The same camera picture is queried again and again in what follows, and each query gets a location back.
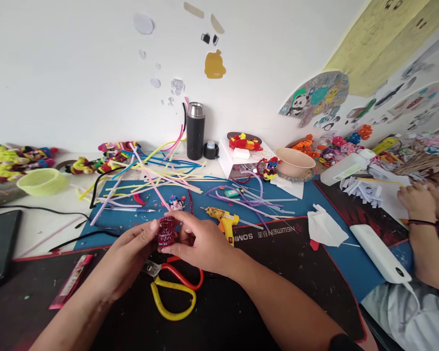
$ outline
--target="black bracelet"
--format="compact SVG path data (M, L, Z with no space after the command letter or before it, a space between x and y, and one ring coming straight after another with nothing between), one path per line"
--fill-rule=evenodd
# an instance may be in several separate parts
M418 220L418 219L409 219L408 220L408 225L410 224L417 224L417 225L430 225L435 227L436 223L433 222L428 222L428 221L422 221L422 220Z

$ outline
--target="white wall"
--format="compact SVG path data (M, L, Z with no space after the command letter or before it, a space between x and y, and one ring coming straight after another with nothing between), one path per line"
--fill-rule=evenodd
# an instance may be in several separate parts
M205 11L199 19L181 0L0 0L0 142L76 152L117 140L158 146L177 138L183 121L180 97L174 107L160 103L171 96L172 78L183 79L189 99L207 106L206 138L248 131L275 148L309 132L319 135L323 130L313 123L298 129L297 119L278 111L299 85L320 73L368 2L191 0ZM136 12L153 19L152 35L134 29ZM225 29L216 47L200 40L202 33L214 33L211 13ZM437 38L439 30L419 53ZM203 72L205 56L217 48L227 73L210 80ZM432 62L436 69L407 93L439 79L439 54ZM399 76L377 97L397 86ZM153 77L161 80L160 89L150 85ZM348 131L346 114L366 101L349 97L334 129ZM376 126L371 141L403 123L401 118ZM439 127L439 113L431 124Z

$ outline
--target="red pipe cleaner figure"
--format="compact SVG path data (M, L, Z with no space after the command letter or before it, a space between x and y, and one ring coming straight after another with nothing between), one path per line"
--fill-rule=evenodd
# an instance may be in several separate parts
M160 230L158 231L158 246L160 248L174 244L177 238L176 225L176 220L172 216L160 219Z

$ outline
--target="person's right hand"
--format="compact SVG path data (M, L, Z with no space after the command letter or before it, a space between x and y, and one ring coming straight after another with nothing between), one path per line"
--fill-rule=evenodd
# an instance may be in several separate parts
M397 192L400 203L408 211L410 219L436 222L436 202L431 193L421 184L400 187Z
M180 243L161 250L163 254L173 254L192 266L204 271L228 275L229 263L237 251L233 248L218 226L211 220L199 220L183 211L164 214L183 222L179 233Z

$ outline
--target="thermos bottle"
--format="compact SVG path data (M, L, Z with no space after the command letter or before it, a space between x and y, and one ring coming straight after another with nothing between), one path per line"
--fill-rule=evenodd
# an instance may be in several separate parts
M205 114L203 105L189 103L187 111L187 157L196 161L203 154L203 135L205 134Z

